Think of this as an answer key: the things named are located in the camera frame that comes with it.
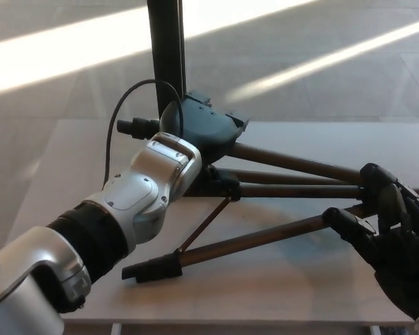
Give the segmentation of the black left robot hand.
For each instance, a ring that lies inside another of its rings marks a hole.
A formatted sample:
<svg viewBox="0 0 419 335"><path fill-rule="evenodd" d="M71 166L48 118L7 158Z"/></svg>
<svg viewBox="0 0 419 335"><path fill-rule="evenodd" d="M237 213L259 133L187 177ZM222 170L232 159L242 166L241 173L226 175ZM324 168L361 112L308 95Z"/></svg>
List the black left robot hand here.
<svg viewBox="0 0 419 335"><path fill-rule="evenodd" d="M184 132L179 131L179 112L174 102L163 111L159 129L195 146L204 166L227 155L249 124L249 118L244 115L214 110L210 98L196 90L185 94L181 106Z"/></svg>

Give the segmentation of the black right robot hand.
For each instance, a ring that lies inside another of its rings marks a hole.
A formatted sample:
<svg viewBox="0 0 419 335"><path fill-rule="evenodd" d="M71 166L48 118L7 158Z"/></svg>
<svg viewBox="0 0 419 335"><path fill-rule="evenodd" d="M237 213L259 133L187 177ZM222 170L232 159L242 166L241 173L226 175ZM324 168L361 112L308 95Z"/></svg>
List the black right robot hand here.
<svg viewBox="0 0 419 335"><path fill-rule="evenodd" d="M323 222L347 241L374 269L388 299L403 313L419 318L419 195L383 167L368 163L360 170L369 204L378 217L372 232L359 218L330 207Z"/></svg>

